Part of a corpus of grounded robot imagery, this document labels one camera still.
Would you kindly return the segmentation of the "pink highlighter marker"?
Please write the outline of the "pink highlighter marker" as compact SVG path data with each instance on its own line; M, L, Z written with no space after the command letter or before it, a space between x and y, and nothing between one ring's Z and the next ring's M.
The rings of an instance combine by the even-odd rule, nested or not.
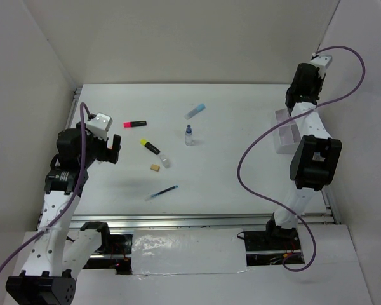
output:
M141 126L146 126L146 121L127 121L123 123L123 128L136 128Z

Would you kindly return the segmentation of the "yellow highlighter marker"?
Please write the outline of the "yellow highlighter marker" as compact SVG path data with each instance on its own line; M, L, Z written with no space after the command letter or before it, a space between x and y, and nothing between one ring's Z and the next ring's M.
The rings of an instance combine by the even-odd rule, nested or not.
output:
M161 153L161 151L155 145L151 144L147 139L140 139L140 143L155 155L159 155Z

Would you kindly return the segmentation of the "clear tape roll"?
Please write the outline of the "clear tape roll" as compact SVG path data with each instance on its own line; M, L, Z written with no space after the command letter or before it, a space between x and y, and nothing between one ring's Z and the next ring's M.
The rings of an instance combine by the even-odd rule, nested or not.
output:
M165 154L160 154L159 159L165 168L169 168L171 166L169 158Z

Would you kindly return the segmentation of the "blue pen refill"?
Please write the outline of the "blue pen refill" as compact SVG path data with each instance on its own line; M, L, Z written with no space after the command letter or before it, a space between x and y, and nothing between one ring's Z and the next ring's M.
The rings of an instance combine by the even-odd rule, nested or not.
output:
M163 189L163 190L161 190L159 192L156 192L154 194L149 195L148 197L145 198L145 201L149 201L149 200L151 200L153 198L156 198L156 197L158 197L158 196L160 196L160 195L162 195L164 193L170 192L170 191L175 190L177 188L178 188L178 185L174 185L174 186L171 186L169 188Z

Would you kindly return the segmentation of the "light blue highlighter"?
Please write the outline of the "light blue highlighter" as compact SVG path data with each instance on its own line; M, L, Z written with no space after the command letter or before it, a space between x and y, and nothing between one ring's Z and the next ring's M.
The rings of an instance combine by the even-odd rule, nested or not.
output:
M201 111L203 111L205 108L206 108L206 106L205 106L204 104L199 104L199 105L196 106L193 110L189 111L189 112L184 116L184 118L185 118L186 120L191 119L192 117L194 117L195 115L197 115L198 113L200 113Z

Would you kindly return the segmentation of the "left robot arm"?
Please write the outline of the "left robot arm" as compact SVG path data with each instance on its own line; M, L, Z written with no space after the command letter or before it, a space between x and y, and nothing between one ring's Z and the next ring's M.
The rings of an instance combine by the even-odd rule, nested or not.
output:
M77 277L90 256L112 248L105 222L85 222L72 244L66 244L88 167L95 161L118 161L121 136L113 137L112 147L107 141L80 125L58 134L58 152L45 178L40 227L29 242L32 248L20 273L6 282L6 291L17 304L71 304Z

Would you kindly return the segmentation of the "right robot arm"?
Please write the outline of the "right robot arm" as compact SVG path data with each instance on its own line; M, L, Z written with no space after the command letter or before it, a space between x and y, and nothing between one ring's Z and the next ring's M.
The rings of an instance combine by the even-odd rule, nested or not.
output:
M299 133L300 140L290 164L293 186L285 203L288 208L278 208L266 224L264 241L271 249L278 249L286 240L296 237L298 217L312 197L332 182L335 174L342 143L331 137L315 111L330 62L330 56L321 56L299 64L286 92L289 118L310 113L293 120L283 137L287 139Z

